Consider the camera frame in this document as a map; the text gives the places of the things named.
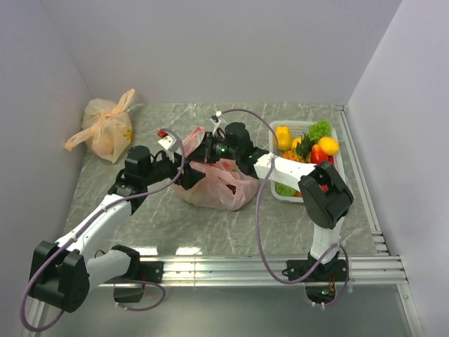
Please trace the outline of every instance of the orange plastic bag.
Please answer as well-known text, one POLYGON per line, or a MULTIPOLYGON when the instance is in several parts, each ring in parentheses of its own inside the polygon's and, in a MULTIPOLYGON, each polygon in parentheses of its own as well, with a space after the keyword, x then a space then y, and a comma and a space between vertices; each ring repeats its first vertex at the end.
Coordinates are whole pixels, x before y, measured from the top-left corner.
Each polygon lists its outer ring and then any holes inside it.
POLYGON ((91 100, 84 110, 83 130, 72 136, 64 147, 70 151, 86 142, 96 155, 115 163, 131 142, 133 127, 126 109, 132 103, 134 93, 134 89, 124 93, 118 104, 99 98, 91 100))

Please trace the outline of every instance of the plastic bag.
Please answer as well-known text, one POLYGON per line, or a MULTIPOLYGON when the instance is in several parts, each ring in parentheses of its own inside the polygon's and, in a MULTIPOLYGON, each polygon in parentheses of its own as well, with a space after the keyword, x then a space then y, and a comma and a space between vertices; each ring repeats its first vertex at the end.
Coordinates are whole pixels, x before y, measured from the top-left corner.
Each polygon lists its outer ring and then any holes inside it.
POLYGON ((91 100, 84 110, 83 130, 72 136, 64 147, 72 150, 86 142, 96 155, 115 163, 131 142, 133 128, 125 110, 132 103, 134 93, 134 89, 124 93, 118 104, 99 98, 91 100))
MULTIPOLYGON (((187 136, 182 145, 186 156, 195 150, 203 140, 205 128, 196 128, 187 136)), ((249 202, 257 193, 257 179, 245 176, 236 166, 235 161, 221 159, 216 164, 190 162, 190 166, 206 177, 193 188, 184 190, 175 185, 177 195, 190 204, 235 211, 249 202)))

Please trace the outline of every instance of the pineapple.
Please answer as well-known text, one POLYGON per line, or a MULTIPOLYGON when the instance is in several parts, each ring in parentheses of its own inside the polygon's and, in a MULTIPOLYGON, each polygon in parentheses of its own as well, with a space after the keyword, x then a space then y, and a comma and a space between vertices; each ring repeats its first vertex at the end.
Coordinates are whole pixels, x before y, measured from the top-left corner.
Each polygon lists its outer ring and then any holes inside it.
POLYGON ((299 161, 300 156, 297 155, 295 150, 287 150, 282 154, 282 157, 285 159, 299 161))
POLYGON ((305 160, 303 161, 304 163, 310 162, 311 147, 314 146, 314 144, 315 142, 310 139, 307 133, 305 133, 302 137, 302 142, 297 145, 296 153, 299 157, 305 158, 305 160))

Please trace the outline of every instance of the gray marble surface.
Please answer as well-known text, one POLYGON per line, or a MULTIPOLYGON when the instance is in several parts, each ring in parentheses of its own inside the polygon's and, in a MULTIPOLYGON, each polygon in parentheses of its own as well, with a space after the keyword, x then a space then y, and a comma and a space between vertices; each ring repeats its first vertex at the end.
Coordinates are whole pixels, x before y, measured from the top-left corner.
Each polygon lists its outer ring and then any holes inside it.
MULTIPOLYGON (((173 129, 181 138, 196 125, 211 129, 209 117, 216 110, 244 107, 257 112, 268 122, 275 120, 316 121, 326 118, 337 131, 347 182, 355 202, 342 227, 342 243, 351 254, 373 254, 371 229, 358 190, 333 105, 257 104, 146 104, 130 112, 133 123, 132 145, 146 145, 154 153, 160 150, 156 132, 161 127, 173 129)), ((268 148, 268 130, 253 116, 240 112, 226 115, 226 120, 242 121, 253 142, 268 148)), ((79 224, 102 200, 123 167, 124 156, 115 164, 88 152, 74 194, 65 232, 79 224)), ((260 207, 262 242, 268 254, 307 253, 313 237, 313 222, 301 204, 282 202, 273 197, 269 186, 263 192, 260 207)), ((123 244, 157 250, 159 255, 203 254, 207 256, 252 255, 257 253, 255 240, 255 198, 239 211, 199 208, 182 201, 173 190, 151 195, 136 213, 121 224, 104 242, 103 249, 123 244)))

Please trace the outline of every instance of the cable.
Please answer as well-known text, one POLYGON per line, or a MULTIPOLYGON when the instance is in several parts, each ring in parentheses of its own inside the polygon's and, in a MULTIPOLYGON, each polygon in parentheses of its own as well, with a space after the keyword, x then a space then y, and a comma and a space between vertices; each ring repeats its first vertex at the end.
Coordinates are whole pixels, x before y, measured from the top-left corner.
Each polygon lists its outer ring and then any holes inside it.
POLYGON ((166 290, 160 284, 157 284, 157 283, 154 283, 154 282, 150 282, 150 281, 140 281, 140 280, 136 280, 136 279, 129 279, 127 281, 132 282, 132 283, 138 283, 138 284, 149 284, 151 286, 155 286, 156 288, 159 288, 162 291, 162 297, 155 304, 150 305, 149 307, 145 307, 145 308, 131 308, 131 307, 128 307, 128 306, 126 306, 124 304, 117 303, 118 307, 123 308, 123 309, 125 309, 127 311, 147 311, 147 310, 154 309, 159 304, 161 304, 163 302, 164 298, 166 297, 166 294, 167 294, 166 290))
POLYGON ((93 256, 93 258, 97 258, 98 253, 101 253, 102 256, 106 254, 105 251, 103 251, 103 250, 101 250, 101 249, 98 249, 98 250, 95 252, 95 255, 93 256))
POLYGON ((26 313, 25 313, 25 305, 27 302, 27 297, 28 297, 28 293, 30 292, 31 288, 34 286, 34 283, 36 282, 36 280, 38 279, 38 277, 42 274, 42 272, 65 250, 67 249, 72 243, 74 243, 80 235, 82 235, 91 225, 92 223, 97 220, 97 218, 99 216, 101 216, 105 211, 107 211, 108 209, 110 209, 111 207, 114 207, 117 204, 120 204, 123 201, 129 201, 132 199, 137 199, 137 198, 141 198, 141 197, 146 197, 148 195, 151 194, 155 194, 157 192, 160 192, 164 189, 166 189, 167 187, 171 186, 173 183, 175 183, 175 181, 181 176, 182 174, 182 169, 184 168, 185 165, 185 152, 184 152, 184 147, 182 146, 182 141, 181 139, 178 137, 178 135, 170 130, 169 128, 162 128, 161 130, 163 131, 167 131, 169 132, 173 137, 175 137, 175 139, 179 142, 180 144, 180 149, 181 149, 181 165, 179 167, 179 171, 176 174, 176 176, 170 180, 170 182, 163 186, 160 187, 158 189, 156 189, 155 191, 151 191, 151 192, 145 192, 145 193, 140 193, 140 194, 134 194, 131 195, 129 197, 124 197, 121 199, 118 199, 116 201, 113 201, 112 203, 106 205, 106 207, 104 207, 103 209, 100 209, 97 213, 94 213, 84 224, 83 227, 80 228, 80 230, 75 233, 74 237, 72 237, 71 239, 67 240, 67 242, 65 244, 63 244, 52 256, 50 256, 48 258, 48 260, 46 260, 41 267, 34 273, 34 275, 31 277, 31 279, 29 279, 28 284, 25 288, 25 292, 23 294, 22 300, 20 301, 20 321, 22 322, 22 325, 29 331, 31 332, 42 332, 45 331, 49 328, 51 328, 53 325, 55 325, 59 319, 61 318, 62 314, 64 313, 64 310, 61 310, 61 312, 57 315, 57 317, 50 323, 48 323, 45 326, 32 326, 28 321, 27 321, 27 317, 26 317, 26 313))
MULTIPOLYGON (((273 128, 268 124, 268 122, 265 121, 261 116, 259 116, 255 112, 252 112, 251 110, 247 110, 247 109, 229 109, 229 110, 222 111, 222 114, 226 114, 228 112, 233 112, 233 111, 247 112, 247 113, 253 115, 254 117, 257 117, 273 133, 273 137, 275 139, 274 144, 277 144, 276 133, 274 132, 273 128)), ((335 299, 333 299, 329 303, 324 304, 325 307, 329 306, 329 305, 332 305, 333 303, 337 302, 341 298, 341 296, 344 293, 344 291, 346 290, 348 282, 349 282, 349 256, 348 256, 348 253, 346 252, 346 249, 341 244, 333 244, 332 246, 327 248, 326 251, 323 253, 323 255, 321 255, 319 257, 319 259, 314 263, 314 265, 310 268, 310 270, 308 272, 306 272, 300 278, 294 279, 292 281, 289 281, 287 279, 282 279, 279 276, 277 276, 274 273, 274 271, 270 268, 269 263, 267 261, 267 258, 265 257, 265 253, 264 253, 263 247, 262 247, 262 238, 260 236, 259 208, 260 208, 260 200, 261 200, 261 197, 262 197, 263 189, 264 189, 265 185, 267 184, 267 181, 269 180, 269 177, 270 177, 270 175, 272 174, 272 172, 274 170, 274 157, 272 157, 271 163, 272 164, 271 164, 271 166, 269 168, 268 174, 264 178, 264 180, 262 181, 262 184, 261 184, 261 186, 259 188, 259 192, 257 193, 257 199, 256 199, 256 202, 255 202, 255 237, 256 237, 256 240, 257 240, 257 247, 259 249, 259 254, 260 254, 262 262, 263 262, 263 264, 265 266, 265 269, 267 269, 268 273, 277 282, 280 282, 282 284, 296 284, 296 283, 302 282, 306 278, 308 278, 310 276, 310 274, 313 273, 315 271, 315 269, 320 265, 321 261, 329 254, 329 252, 331 252, 335 247, 339 246, 343 250, 344 259, 346 261, 346 279, 344 281, 343 289, 338 294, 338 296, 335 297, 335 299)))

